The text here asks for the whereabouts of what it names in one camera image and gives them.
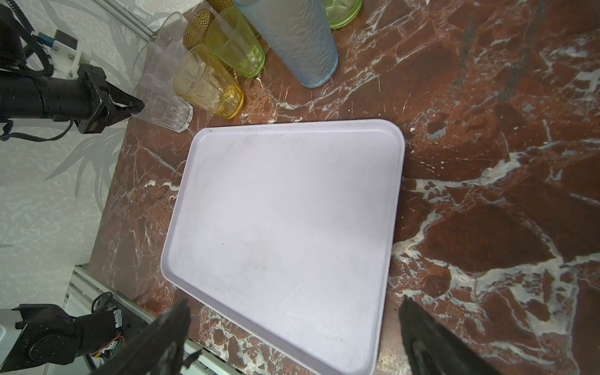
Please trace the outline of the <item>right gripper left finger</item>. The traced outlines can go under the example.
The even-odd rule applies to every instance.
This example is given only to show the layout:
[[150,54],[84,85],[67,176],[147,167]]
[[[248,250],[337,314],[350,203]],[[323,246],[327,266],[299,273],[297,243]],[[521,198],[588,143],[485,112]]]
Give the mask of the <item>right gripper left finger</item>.
[[179,374],[192,365],[192,358],[184,356],[190,325],[188,302],[181,300],[93,373]]

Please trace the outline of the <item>clear faceted glass front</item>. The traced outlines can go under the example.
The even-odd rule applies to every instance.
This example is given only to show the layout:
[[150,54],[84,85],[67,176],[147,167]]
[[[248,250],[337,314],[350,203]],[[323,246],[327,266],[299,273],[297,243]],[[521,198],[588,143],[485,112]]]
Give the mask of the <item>clear faceted glass front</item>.
[[141,112],[133,115],[145,121],[177,133],[188,129],[193,118],[193,107],[173,92],[158,87],[153,75],[145,74],[134,90],[134,96],[145,104]]

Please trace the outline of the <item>yellow short glass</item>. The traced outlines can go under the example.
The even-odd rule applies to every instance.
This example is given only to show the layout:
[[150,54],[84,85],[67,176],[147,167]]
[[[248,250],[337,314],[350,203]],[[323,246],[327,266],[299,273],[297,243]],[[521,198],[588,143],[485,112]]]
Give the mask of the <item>yellow short glass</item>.
[[173,78],[174,92],[194,106],[223,117],[236,117],[244,93],[223,64],[204,45],[189,50]]

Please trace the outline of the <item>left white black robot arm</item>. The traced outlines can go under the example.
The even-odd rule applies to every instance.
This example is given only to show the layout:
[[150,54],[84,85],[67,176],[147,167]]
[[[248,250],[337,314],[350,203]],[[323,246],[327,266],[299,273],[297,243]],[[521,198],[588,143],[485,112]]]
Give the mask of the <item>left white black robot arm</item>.
[[66,122],[81,134],[138,115],[145,103],[109,83],[92,54],[75,37],[34,30],[14,1],[1,3],[1,139],[43,142],[43,137],[15,132],[15,119]]

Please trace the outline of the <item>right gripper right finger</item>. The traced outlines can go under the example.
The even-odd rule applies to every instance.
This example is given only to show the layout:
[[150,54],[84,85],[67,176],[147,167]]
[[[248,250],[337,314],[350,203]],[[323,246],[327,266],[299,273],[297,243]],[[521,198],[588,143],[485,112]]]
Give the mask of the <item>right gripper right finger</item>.
[[413,374],[499,373],[411,298],[404,298],[398,317]]

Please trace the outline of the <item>lilac plastic tray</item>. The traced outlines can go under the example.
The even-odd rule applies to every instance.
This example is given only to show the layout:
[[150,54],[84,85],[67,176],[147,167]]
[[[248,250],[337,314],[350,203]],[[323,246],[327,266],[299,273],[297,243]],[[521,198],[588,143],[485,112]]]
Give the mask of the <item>lilac plastic tray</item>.
[[201,130],[162,275],[313,372],[373,373],[405,150],[381,119]]

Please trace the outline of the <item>amber dotted glass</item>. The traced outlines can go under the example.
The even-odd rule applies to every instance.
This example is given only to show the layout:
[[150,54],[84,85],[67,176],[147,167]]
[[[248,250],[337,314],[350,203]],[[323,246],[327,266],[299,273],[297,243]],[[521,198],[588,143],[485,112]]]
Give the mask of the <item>amber dotted glass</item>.
[[217,14],[223,12],[225,9],[234,5],[233,0],[206,0],[206,1],[217,12]]
[[192,50],[198,45],[206,45],[206,33],[215,20],[209,9],[200,9],[189,21],[183,35],[183,45]]

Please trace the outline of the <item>amber dotted glass rear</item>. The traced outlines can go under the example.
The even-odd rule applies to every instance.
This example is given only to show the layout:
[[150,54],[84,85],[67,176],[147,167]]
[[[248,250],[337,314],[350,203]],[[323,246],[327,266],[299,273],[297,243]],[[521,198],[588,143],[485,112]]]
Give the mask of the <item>amber dotted glass rear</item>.
[[206,0],[206,1],[217,12],[217,14],[223,12],[225,9],[234,5],[233,0]]

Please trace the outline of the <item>tall blue frosted glass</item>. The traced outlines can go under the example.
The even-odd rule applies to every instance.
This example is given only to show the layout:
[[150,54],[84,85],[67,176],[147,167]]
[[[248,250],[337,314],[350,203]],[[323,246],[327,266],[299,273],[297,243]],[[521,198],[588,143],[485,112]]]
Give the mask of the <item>tall blue frosted glass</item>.
[[300,84],[317,88],[338,66],[338,50],[323,3],[311,0],[234,3]]

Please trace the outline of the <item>green short glass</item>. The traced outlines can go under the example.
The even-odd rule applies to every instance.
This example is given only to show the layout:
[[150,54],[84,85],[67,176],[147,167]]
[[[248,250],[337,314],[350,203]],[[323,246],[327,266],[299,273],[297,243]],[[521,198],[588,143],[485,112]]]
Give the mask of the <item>green short glass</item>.
[[244,78],[255,78],[264,67],[265,52],[250,24],[236,6],[224,9],[207,31],[209,51]]

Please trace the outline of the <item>amber dotted glass front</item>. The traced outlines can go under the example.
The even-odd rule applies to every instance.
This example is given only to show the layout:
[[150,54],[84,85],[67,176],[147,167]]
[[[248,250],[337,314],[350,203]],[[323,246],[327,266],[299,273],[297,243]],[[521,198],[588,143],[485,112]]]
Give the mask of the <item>amber dotted glass front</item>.
[[189,21],[183,35],[183,45],[192,50],[198,45],[206,45],[206,33],[215,20],[209,9],[200,9]]

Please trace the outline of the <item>tall green glass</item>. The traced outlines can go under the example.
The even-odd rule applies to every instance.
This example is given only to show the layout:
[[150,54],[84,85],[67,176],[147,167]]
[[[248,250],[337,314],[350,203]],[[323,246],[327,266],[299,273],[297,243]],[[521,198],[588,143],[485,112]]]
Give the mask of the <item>tall green glass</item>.
[[363,5],[362,0],[323,0],[327,21],[332,30],[343,28],[352,22]]

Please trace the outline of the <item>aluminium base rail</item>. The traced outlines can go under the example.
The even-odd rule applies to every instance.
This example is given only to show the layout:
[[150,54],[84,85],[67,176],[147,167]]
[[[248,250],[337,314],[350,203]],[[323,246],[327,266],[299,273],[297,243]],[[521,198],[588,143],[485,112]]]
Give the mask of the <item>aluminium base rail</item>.
[[[150,325],[155,317],[126,298],[120,292],[105,286],[89,273],[87,266],[77,265],[73,269],[63,308],[75,316],[83,316],[92,308],[101,306],[116,307],[122,312],[122,329],[128,342],[143,328]],[[183,367],[181,374],[239,374],[240,372],[208,349],[187,340],[184,344],[184,358],[197,353],[198,358],[189,367]]]

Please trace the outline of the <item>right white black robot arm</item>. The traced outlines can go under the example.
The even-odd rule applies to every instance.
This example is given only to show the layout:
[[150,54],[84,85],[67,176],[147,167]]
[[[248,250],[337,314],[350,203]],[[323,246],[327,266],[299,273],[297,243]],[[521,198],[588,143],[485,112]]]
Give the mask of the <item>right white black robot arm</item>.
[[[414,374],[497,374],[498,370],[438,323],[411,298],[399,309],[402,343]],[[203,354],[184,354],[190,309],[181,300],[97,367],[92,354],[117,342],[115,312],[72,317],[57,305],[22,304],[1,311],[1,371],[88,362],[92,374],[179,374]]]

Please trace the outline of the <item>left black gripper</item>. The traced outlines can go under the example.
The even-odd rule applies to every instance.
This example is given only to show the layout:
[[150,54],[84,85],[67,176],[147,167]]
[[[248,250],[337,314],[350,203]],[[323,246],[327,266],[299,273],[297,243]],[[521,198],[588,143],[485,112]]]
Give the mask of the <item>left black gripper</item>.
[[76,120],[81,134],[102,133],[105,128],[127,120],[145,109],[142,100],[109,83],[102,68],[84,64],[77,73],[78,82],[85,89],[87,104],[91,109],[86,119]]

